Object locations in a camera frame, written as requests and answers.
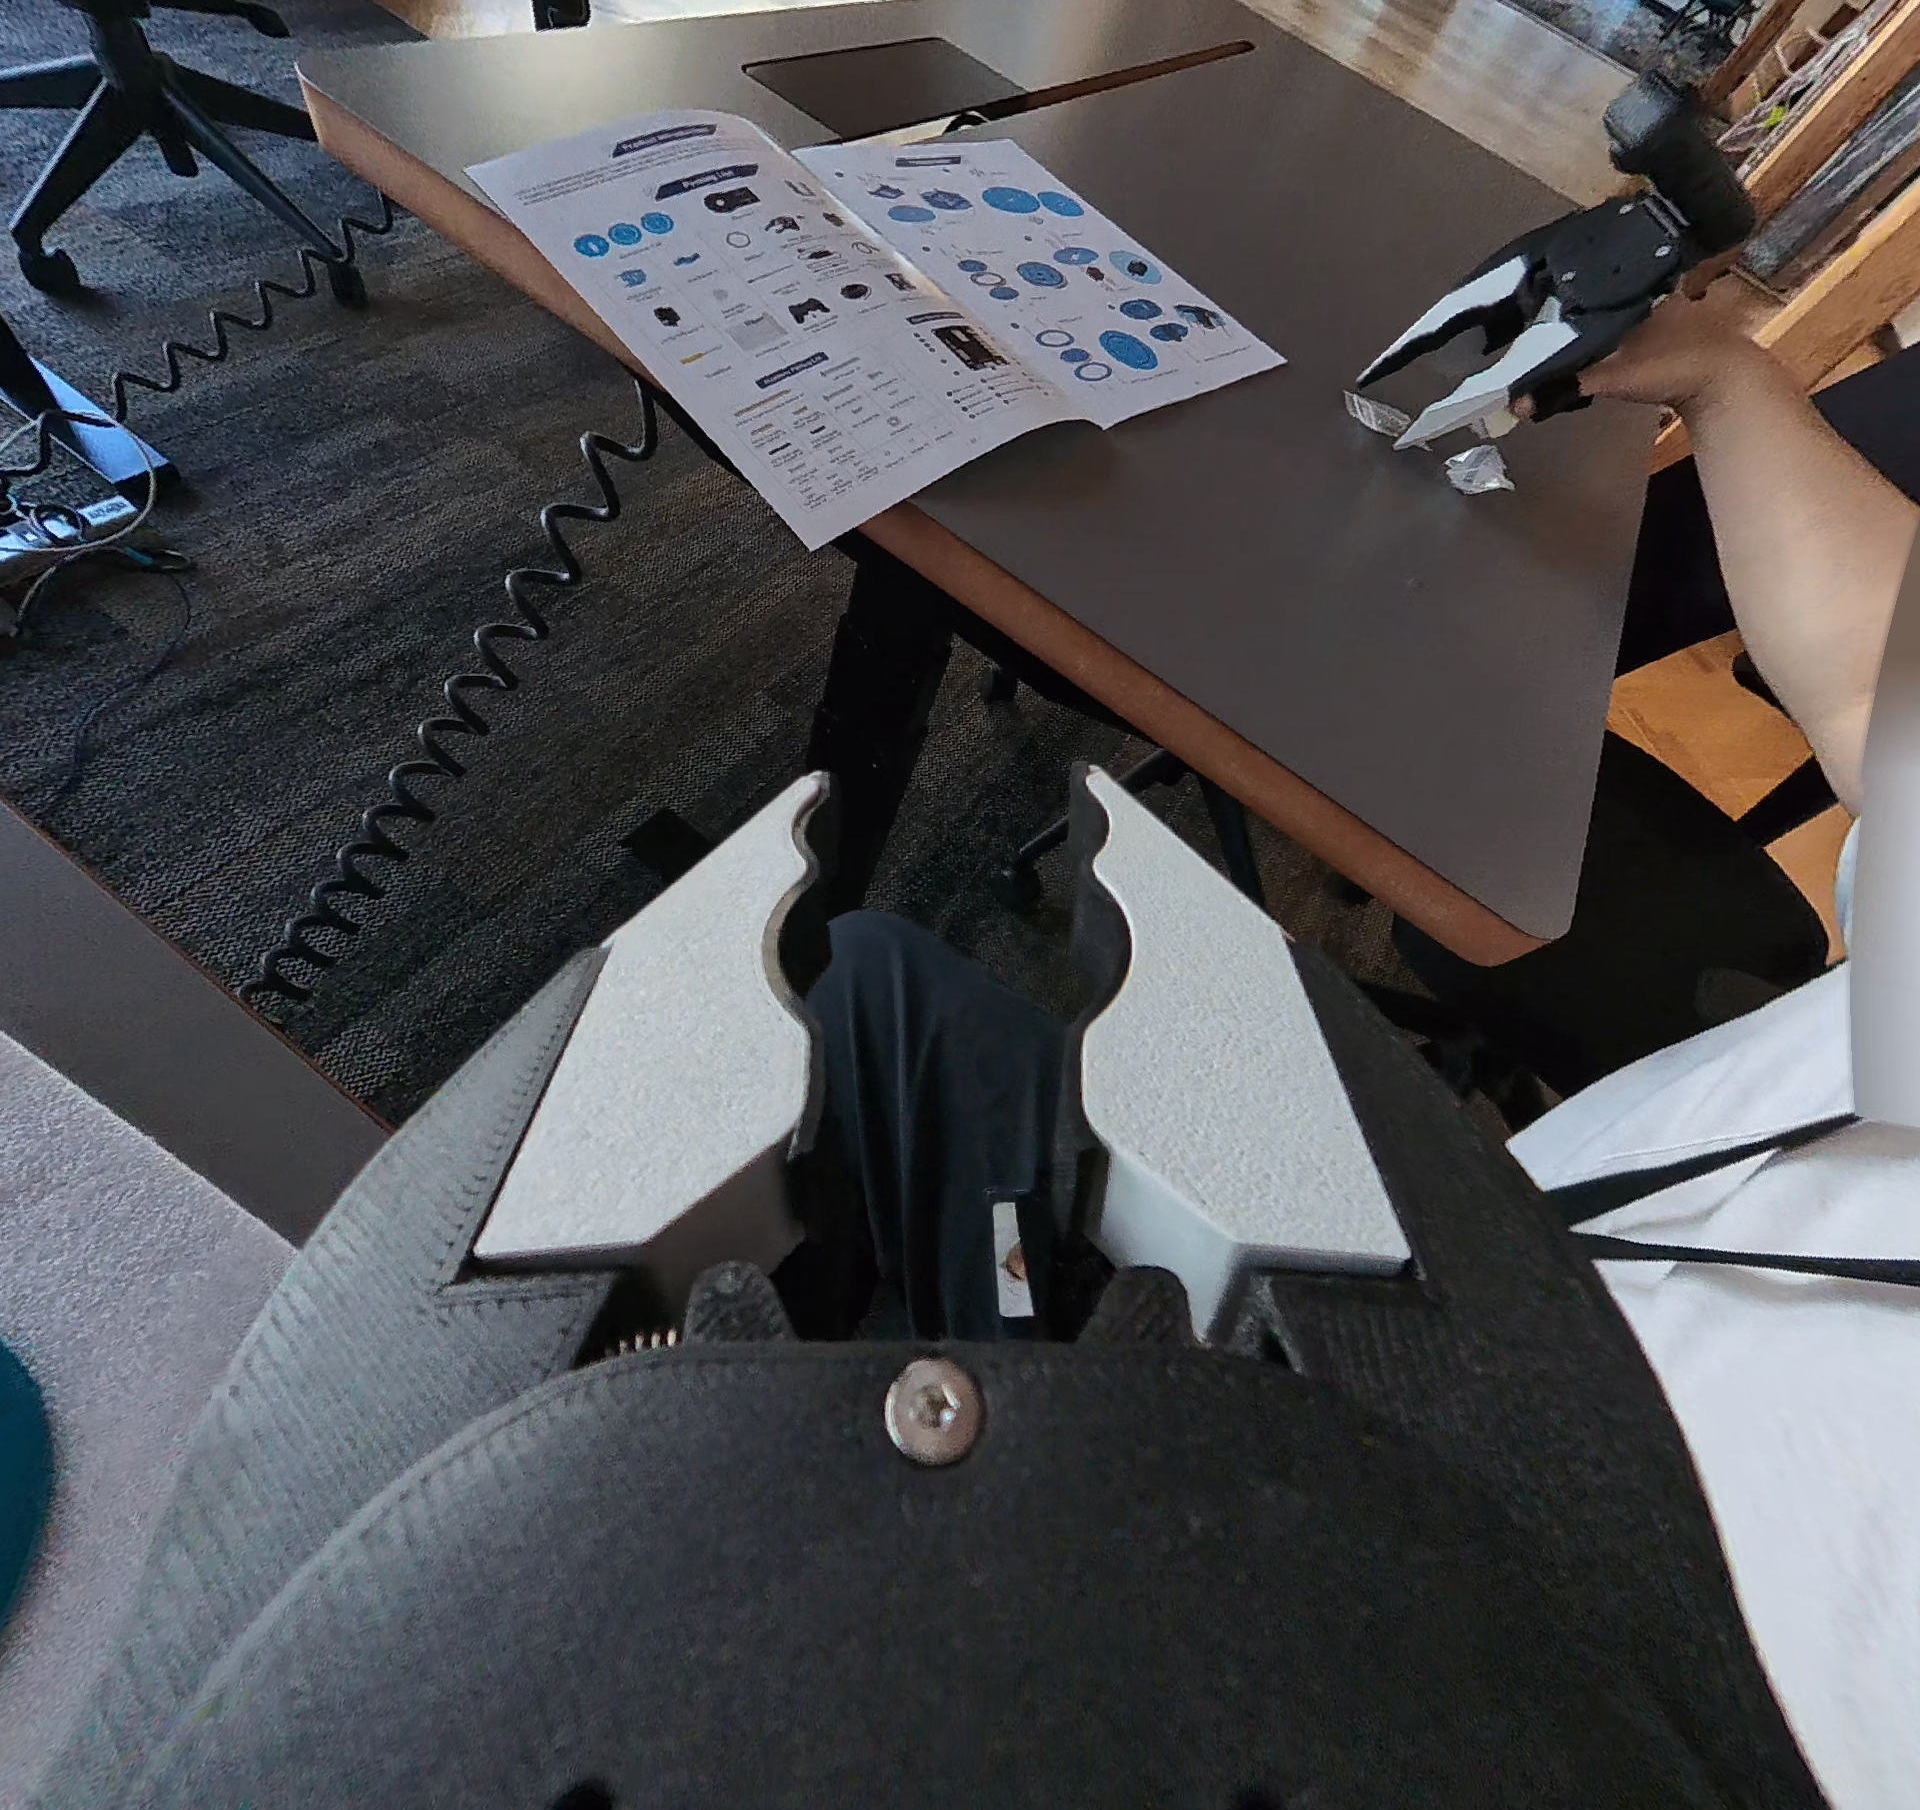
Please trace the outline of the person's white shirt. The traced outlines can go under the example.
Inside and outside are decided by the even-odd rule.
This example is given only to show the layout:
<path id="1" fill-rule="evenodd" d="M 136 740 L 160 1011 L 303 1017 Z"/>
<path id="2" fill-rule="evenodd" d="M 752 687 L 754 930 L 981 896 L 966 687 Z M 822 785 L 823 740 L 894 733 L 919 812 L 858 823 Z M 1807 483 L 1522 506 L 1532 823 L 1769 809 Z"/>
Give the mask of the person's white shirt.
<path id="1" fill-rule="evenodd" d="M 1850 968 L 1597 1081 L 1510 1150 L 1599 1219 L 1742 1258 L 1918 1249 L 1915 1131 L 1856 1122 Z M 1603 1264 L 1689 1440 L 1747 1626 L 1835 1807 L 1918 1801 L 1918 1304 L 1852 1277 Z"/>

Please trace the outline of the small blue round plate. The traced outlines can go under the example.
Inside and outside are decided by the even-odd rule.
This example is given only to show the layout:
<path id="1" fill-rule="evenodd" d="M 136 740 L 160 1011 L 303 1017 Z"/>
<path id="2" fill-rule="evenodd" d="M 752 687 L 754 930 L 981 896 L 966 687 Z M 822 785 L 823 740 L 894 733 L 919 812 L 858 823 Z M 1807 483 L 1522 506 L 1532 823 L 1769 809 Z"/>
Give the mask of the small blue round plate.
<path id="1" fill-rule="evenodd" d="M 3 1626 L 33 1568 L 52 1498 L 55 1443 L 35 1378 L 3 1346 Z"/>

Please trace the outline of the black desk leg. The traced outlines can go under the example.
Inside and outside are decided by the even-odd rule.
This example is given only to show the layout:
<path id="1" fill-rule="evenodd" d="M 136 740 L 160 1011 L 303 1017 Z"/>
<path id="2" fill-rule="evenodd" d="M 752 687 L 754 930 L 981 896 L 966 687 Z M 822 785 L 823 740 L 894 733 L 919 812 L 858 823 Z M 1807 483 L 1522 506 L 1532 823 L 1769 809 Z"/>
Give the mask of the black desk leg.
<path id="1" fill-rule="evenodd" d="M 913 769 L 955 639 L 955 602 L 919 572 L 853 534 L 854 578 L 836 626 L 805 768 L 836 788 L 836 867 L 823 910 L 865 903 Z"/>

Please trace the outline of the desk leg with white foot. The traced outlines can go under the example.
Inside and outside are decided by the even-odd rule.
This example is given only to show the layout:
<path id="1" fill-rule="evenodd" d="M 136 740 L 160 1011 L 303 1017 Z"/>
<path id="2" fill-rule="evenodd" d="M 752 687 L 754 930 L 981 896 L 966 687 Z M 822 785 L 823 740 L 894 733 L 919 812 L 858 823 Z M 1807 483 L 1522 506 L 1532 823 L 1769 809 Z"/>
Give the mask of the desk leg with white foot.
<path id="1" fill-rule="evenodd" d="M 122 495 L 137 495 L 147 480 L 160 493 L 179 486 L 179 470 L 153 445 L 115 421 L 85 393 L 35 358 L 3 319 L 5 421 L 29 430 L 46 426 L 48 440 Z"/>

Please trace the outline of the person's dark trousers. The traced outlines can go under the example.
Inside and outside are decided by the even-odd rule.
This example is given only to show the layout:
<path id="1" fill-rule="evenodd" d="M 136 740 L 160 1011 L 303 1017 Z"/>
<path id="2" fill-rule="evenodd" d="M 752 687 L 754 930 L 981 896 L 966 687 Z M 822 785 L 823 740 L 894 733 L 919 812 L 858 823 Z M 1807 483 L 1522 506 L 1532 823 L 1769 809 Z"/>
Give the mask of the person's dark trousers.
<path id="1" fill-rule="evenodd" d="M 822 1327 L 1073 1343 L 1100 1264 L 1064 1232 L 1064 1025 L 899 915 L 837 915 L 830 944 Z"/>

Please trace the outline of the wooden shelf unit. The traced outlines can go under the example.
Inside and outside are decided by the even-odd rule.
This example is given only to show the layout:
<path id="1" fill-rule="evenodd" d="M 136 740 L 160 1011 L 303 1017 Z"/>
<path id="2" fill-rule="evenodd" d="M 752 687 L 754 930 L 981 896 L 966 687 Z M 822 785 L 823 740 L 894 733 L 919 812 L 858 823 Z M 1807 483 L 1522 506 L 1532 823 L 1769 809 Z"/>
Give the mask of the wooden shelf unit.
<path id="1" fill-rule="evenodd" d="M 1757 225 L 1720 303 L 1819 387 L 1915 340 L 1918 0 L 1776 0 L 1710 87 Z"/>

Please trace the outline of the printed assembly manual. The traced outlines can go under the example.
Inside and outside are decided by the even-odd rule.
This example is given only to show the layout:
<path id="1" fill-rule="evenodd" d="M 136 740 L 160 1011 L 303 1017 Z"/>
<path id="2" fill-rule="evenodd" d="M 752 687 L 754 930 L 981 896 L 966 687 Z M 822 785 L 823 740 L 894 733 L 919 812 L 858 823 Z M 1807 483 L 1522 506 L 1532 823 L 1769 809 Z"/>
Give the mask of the printed assembly manual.
<path id="1" fill-rule="evenodd" d="M 1285 361 L 1007 139 L 787 152 L 681 108 L 467 177 L 809 548 Z"/>

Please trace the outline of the white foam sheet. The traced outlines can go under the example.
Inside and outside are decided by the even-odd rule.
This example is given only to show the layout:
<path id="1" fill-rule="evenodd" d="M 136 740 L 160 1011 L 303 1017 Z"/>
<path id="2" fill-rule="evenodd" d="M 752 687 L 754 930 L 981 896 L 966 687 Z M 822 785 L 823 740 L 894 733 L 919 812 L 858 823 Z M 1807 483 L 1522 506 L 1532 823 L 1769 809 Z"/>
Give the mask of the white foam sheet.
<path id="1" fill-rule="evenodd" d="M 293 1252 L 204 1177 L 3 1040 L 5 1343 L 55 1440 L 46 1546 L 5 1636 L 5 1755 L 83 1700 L 187 1436 Z"/>

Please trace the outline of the person's right hand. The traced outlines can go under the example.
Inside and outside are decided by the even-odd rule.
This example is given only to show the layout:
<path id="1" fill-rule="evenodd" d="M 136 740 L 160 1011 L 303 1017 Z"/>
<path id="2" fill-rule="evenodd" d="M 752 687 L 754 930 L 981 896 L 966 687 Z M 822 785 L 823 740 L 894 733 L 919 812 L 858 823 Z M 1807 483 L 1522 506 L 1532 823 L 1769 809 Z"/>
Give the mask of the person's right hand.
<path id="1" fill-rule="evenodd" d="M 1623 344 L 1582 367 L 1574 390 L 1658 406 L 1684 423 L 1757 415 L 1778 396 L 1794 399 L 1790 373 L 1744 328 L 1742 307 L 1718 290 L 1671 294 Z"/>

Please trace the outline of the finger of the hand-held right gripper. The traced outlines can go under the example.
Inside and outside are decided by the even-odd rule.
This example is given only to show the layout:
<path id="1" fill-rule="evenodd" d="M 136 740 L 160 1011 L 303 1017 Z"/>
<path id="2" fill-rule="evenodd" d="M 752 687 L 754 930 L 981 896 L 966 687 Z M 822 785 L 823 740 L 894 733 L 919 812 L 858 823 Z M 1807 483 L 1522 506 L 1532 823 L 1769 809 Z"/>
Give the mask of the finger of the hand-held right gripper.
<path id="1" fill-rule="evenodd" d="M 1490 355 L 1510 344 L 1535 315 L 1535 260 L 1498 258 L 1428 307 L 1353 381 L 1357 390 L 1401 371 L 1468 329 L 1482 334 Z"/>
<path id="2" fill-rule="evenodd" d="M 1524 399 L 1543 400 L 1550 393 L 1578 393 L 1581 351 L 1582 332 L 1572 324 L 1530 324 L 1490 367 L 1479 369 L 1413 417 L 1395 438 L 1395 448 L 1422 448 L 1479 423 L 1492 423 Z"/>

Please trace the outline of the white power strip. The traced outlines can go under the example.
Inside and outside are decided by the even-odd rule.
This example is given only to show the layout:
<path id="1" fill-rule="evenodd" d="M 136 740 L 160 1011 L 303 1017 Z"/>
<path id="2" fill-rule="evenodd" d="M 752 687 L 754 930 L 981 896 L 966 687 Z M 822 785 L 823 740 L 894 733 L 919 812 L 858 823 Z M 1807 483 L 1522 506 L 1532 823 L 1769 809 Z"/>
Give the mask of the white power strip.
<path id="1" fill-rule="evenodd" d="M 5 506 L 3 591 L 23 591 L 40 578 L 128 541 L 147 512 L 126 497 L 83 506 Z"/>

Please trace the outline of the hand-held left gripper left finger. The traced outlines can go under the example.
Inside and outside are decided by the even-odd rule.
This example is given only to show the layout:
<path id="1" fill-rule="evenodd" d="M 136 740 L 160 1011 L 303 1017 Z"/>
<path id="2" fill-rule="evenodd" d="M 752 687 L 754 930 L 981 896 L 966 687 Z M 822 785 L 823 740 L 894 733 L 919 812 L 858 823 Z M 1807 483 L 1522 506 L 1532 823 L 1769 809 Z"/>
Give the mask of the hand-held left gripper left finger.
<path id="1" fill-rule="evenodd" d="M 801 1245 L 787 1161 L 822 1070 L 781 936 L 831 856 L 806 771 L 599 951 L 474 1245 L 479 1274 L 627 1271 L 683 1318 L 705 1271 Z"/>

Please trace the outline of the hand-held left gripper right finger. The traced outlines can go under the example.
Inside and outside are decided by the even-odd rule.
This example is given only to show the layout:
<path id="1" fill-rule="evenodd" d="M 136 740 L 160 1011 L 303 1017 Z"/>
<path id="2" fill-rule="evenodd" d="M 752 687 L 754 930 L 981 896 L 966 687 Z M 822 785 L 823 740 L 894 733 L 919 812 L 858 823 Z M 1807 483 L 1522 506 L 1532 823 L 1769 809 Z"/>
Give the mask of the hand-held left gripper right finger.
<path id="1" fill-rule="evenodd" d="M 1401 1279 L 1413 1252 L 1279 926 L 1094 765 L 1072 774 L 1065 1220 L 1166 1271 L 1217 1335 L 1268 1273 Z"/>

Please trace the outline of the person's right forearm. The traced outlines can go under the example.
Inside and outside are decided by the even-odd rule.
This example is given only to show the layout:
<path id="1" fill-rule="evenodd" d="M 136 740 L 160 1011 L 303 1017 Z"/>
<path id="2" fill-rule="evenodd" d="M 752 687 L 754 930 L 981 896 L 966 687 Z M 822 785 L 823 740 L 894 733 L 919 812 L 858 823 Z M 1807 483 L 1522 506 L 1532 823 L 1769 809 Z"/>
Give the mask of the person's right forearm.
<path id="1" fill-rule="evenodd" d="M 1857 815 L 1915 505 L 1739 334 L 1678 413 L 1744 648 Z"/>

